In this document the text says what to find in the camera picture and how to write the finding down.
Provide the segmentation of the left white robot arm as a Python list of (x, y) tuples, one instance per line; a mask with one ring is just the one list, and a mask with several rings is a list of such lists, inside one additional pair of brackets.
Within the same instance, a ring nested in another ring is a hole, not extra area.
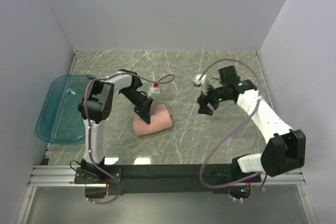
[(78, 105), (85, 128), (85, 154), (80, 162), (82, 172), (94, 183), (104, 180), (103, 132), (106, 119), (112, 110), (113, 96), (124, 95), (133, 105), (134, 112), (146, 124), (150, 124), (150, 108), (153, 99), (138, 88), (142, 87), (136, 72), (121, 69), (114, 75), (93, 79), (85, 89)]

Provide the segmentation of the pink towel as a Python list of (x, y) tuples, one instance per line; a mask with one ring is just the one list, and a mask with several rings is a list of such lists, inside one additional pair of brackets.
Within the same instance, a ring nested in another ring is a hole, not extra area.
[(137, 136), (154, 134), (173, 126), (171, 116), (165, 104), (151, 106), (151, 123), (146, 124), (136, 113), (133, 114), (133, 129)]

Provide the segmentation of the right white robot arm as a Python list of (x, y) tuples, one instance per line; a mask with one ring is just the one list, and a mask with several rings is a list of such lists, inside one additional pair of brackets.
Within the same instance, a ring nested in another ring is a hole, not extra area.
[(251, 80), (241, 80), (234, 66), (219, 70), (221, 86), (213, 87), (205, 74), (195, 76), (193, 83), (203, 91), (198, 97), (199, 114), (212, 115), (221, 102), (234, 101), (254, 122), (265, 139), (262, 153), (236, 157), (231, 176), (242, 182), (250, 173), (264, 172), (275, 177), (305, 164), (306, 136), (286, 124), (259, 94)]

